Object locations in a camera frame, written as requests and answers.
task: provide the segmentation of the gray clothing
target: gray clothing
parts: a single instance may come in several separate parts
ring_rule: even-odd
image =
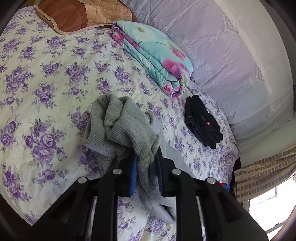
[[[176,222],[175,198],[160,195],[154,156],[160,146],[163,157],[191,176],[179,152],[165,142],[162,123],[152,113],[143,113],[130,97],[105,94],[91,106],[84,145],[98,152],[102,174],[116,168],[133,148],[137,155],[137,181],[133,198],[168,223]]]

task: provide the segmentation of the beige patterned curtain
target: beige patterned curtain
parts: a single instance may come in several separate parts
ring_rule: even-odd
[[[237,201],[255,198],[296,172],[296,145],[276,155],[254,162],[234,172]]]

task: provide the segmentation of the pillowcase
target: pillowcase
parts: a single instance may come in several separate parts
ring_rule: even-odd
[[[131,10],[117,0],[47,0],[37,4],[36,13],[56,32],[65,35],[111,27],[117,20],[136,22]]]

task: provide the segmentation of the comforter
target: comforter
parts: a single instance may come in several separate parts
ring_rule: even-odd
[[[215,102],[193,82],[181,98],[169,98],[108,30],[61,36],[27,7],[0,37],[0,194],[30,225],[77,178],[100,177],[98,154],[82,136],[91,103],[107,92],[130,96],[161,119],[166,141],[197,178],[229,181],[239,151]],[[215,150],[185,126],[185,99],[193,94],[221,126],[224,139]],[[141,204],[119,198],[119,240],[175,240],[175,232]]]

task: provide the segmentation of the metal screw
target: metal screw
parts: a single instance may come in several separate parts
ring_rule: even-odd
[[[86,182],[87,182],[86,177],[80,177],[80,178],[78,179],[78,183],[80,183],[80,184],[83,184],[83,183],[86,183]]]
[[[215,184],[215,183],[216,183],[216,179],[214,179],[214,178],[212,178],[212,177],[209,177],[209,178],[207,178],[207,182],[208,182],[209,184]]]
[[[116,169],[113,170],[113,174],[115,174],[115,175],[119,175],[121,173],[122,173],[122,170],[119,169],[119,168],[116,168]]]
[[[181,174],[181,170],[179,170],[179,169],[174,169],[174,170],[172,170],[172,173],[173,173],[174,175],[180,175],[180,174]]]

